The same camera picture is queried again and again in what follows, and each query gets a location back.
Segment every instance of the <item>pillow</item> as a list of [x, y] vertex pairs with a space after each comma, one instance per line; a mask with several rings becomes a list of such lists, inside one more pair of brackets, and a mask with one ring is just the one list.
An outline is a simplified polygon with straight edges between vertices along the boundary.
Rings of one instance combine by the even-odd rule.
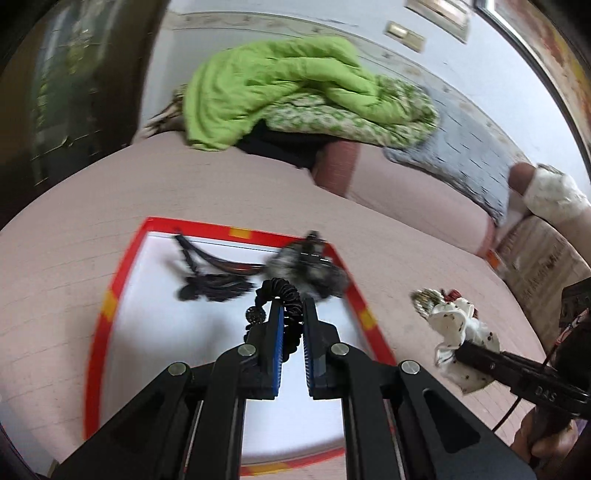
[[384, 154], [452, 186], [499, 225], [507, 210], [507, 179], [515, 160], [484, 125], [454, 105], [449, 95], [437, 91], [429, 95], [439, 110], [439, 128], [419, 145], [403, 150], [384, 148]]

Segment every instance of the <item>hand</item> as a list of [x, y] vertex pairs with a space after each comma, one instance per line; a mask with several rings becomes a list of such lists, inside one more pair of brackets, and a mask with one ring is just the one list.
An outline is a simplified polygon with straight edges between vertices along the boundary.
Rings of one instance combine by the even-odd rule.
[[531, 434], [533, 418], [534, 410], [531, 410], [521, 422], [511, 449], [527, 463], [532, 456], [539, 458], [540, 467], [536, 469], [535, 474], [540, 480], [550, 480], [554, 478], [560, 464], [579, 438], [579, 432], [572, 420], [562, 432], [543, 438], [530, 446], [528, 438]]

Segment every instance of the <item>white floral cloth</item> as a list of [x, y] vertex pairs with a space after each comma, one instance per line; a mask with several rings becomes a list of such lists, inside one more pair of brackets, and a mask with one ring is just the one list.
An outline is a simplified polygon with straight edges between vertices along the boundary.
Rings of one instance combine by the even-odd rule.
[[455, 351], [466, 340], [494, 352], [500, 351], [496, 334], [473, 315], [474, 305], [460, 297], [435, 305], [427, 317], [431, 328], [443, 336], [442, 343], [435, 350], [435, 366], [465, 394], [484, 388], [493, 378], [456, 361]]
[[523, 201], [531, 213], [555, 226], [577, 218], [591, 206], [570, 175], [542, 164], [538, 165]]

